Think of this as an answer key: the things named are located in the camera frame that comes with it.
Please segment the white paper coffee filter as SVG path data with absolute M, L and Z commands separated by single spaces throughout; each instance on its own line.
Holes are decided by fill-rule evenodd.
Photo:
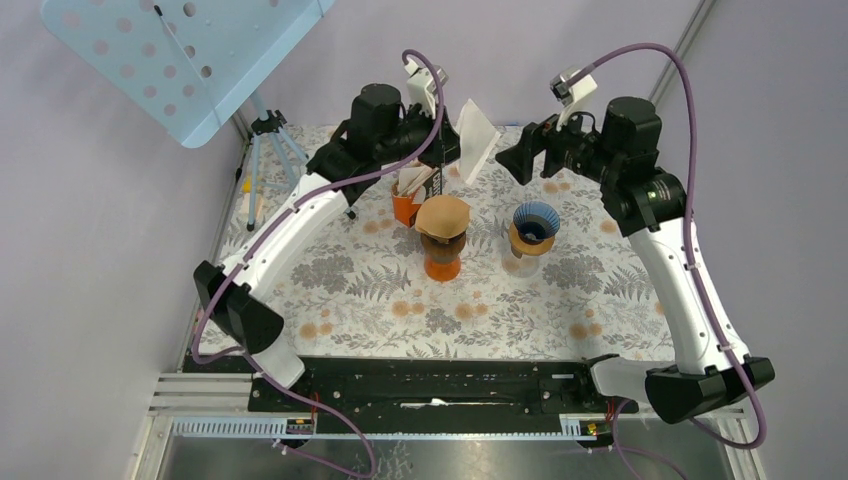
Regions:
M 502 134 L 472 99 L 460 111 L 457 133 L 460 138 L 457 170 L 460 179 L 472 185 Z

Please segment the orange coffee filter box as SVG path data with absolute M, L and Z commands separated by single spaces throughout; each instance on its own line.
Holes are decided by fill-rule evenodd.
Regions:
M 394 218 L 406 227 L 413 227 L 418 211 L 430 197 L 437 195 L 440 171 L 421 165 L 404 167 L 391 186 Z

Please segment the blue dripper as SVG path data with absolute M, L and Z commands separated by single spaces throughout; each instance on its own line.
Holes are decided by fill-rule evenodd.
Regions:
M 529 201 L 517 207 L 513 214 L 513 225 L 522 240 L 539 244 L 555 237 L 560 229 L 560 218 L 551 205 Z

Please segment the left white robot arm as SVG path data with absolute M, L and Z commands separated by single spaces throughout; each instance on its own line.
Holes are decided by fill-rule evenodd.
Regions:
M 201 262 L 193 273 L 202 314 L 195 335 L 209 322 L 235 341 L 266 379 L 272 398 L 288 411 L 309 401 L 305 365 L 287 345 L 284 320 L 262 302 L 279 274 L 295 264 L 323 228 L 351 207 L 372 185 L 414 160 L 436 166 L 454 160 L 457 147 L 443 146 L 448 129 L 444 85 L 410 86 L 419 95 L 402 113 L 399 92 L 369 84 L 354 99 L 342 137 L 320 147 L 286 202 L 222 265 Z

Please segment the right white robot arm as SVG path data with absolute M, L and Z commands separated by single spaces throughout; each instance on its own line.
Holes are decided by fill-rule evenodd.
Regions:
M 575 402 L 597 412 L 613 397 L 651 405 L 669 424 L 690 421 L 747 397 L 775 378 L 770 359 L 751 355 L 724 312 L 687 222 L 681 181 L 658 167 L 662 120 L 653 103 L 618 97 L 601 129 L 584 130 L 587 113 L 570 115 L 562 128 L 551 116 L 524 127 L 516 145 L 496 154 L 519 184 L 562 169 L 596 182 L 606 212 L 645 267 L 674 347 L 671 364 L 605 355 L 590 360 L 591 374 L 573 386 Z

